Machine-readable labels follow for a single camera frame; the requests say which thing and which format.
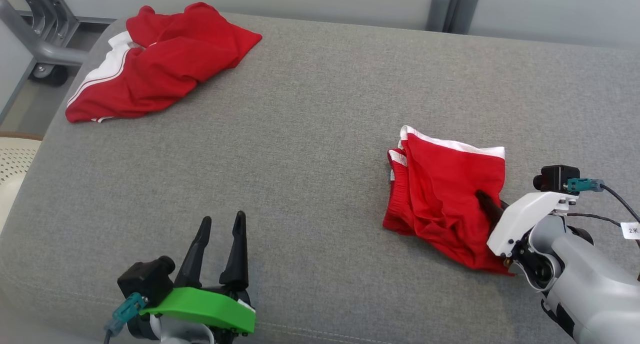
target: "gray cushion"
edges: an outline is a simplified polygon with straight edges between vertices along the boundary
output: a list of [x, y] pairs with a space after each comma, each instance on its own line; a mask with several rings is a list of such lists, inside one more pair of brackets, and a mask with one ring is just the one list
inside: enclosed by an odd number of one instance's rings
[[[166, 111], [72, 125], [60, 108], [0, 238], [13, 303], [100, 338], [123, 300], [119, 274], [160, 255], [179, 264], [205, 215], [201, 279], [215, 284], [241, 209], [258, 315], [242, 342], [571, 342], [523, 278], [471, 271], [382, 228], [386, 150], [404, 124], [503, 145], [508, 202], [534, 190], [541, 166], [565, 163], [640, 208], [639, 53], [227, 17], [265, 38]], [[105, 31], [71, 92], [124, 28]], [[578, 204], [629, 218], [606, 193]], [[571, 222], [640, 269], [618, 228]]]

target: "metal frame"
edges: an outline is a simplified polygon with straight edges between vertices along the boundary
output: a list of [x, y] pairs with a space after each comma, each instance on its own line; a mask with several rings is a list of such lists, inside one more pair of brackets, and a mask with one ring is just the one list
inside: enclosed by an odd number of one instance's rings
[[64, 1], [27, 0], [27, 3], [32, 10], [33, 27], [27, 25], [8, 0], [0, 0], [0, 20], [36, 59], [33, 74], [46, 77], [53, 65], [82, 65], [87, 52], [64, 47], [80, 24]]
[[431, 0], [426, 31], [466, 35], [478, 0]]

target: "perforated chair seat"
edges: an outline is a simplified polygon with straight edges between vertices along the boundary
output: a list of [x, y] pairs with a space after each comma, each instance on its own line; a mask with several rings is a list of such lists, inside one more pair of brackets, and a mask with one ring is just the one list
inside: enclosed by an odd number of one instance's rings
[[36, 137], [26, 137], [0, 136], [0, 234], [41, 144]]

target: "floor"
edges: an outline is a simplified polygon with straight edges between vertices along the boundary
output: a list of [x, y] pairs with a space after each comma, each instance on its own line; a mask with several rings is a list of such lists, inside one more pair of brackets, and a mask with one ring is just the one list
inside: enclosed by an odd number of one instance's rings
[[[81, 24], [68, 47], [89, 51], [106, 25]], [[44, 136], [53, 116], [76, 78], [78, 68], [68, 68], [69, 78], [59, 88], [26, 80], [0, 123], [0, 131], [23, 132]]]

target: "black cable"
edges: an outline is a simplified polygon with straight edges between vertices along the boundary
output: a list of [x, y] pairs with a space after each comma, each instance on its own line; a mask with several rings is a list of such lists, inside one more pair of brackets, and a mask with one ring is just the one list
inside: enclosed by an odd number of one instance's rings
[[620, 227], [620, 223], [615, 221], [614, 219], [609, 219], [609, 218], [606, 218], [604, 216], [600, 216], [600, 215], [596, 215], [596, 214], [581, 214], [580, 212], [569, 212], [569, 213], [567, 213], [567, 216], [584, 216], [585, 218], [600, 219], [600, 220], [608, 221], [608, 222], [612, 223], [613, 225], [615, 225], [617, 227]]
[[606, 191], [608, 191], [610, 194], [612, 194], [614, 196], [614, 198], [616, 198], [620, 203], [622, 203], [622, 205], [624, 205], [625, 208], [627, 208], [627, 210], [631, 213], [633, 218], [638, 223], [640, 223], [640, 216], [638, 216], [638, 214], [636, 214], [635, 211], [633, 211], [633, 209], [631, 209], [630, 205], [625, 201], [625, 199], [622, 199], [622, 197], [619, 196], [617, 192], [615, 192], [613, 189], [611, 189], [610, 187], [606, 186], [605, 184], [600, 184], [600, 187], [602, 189], [605, 189]]

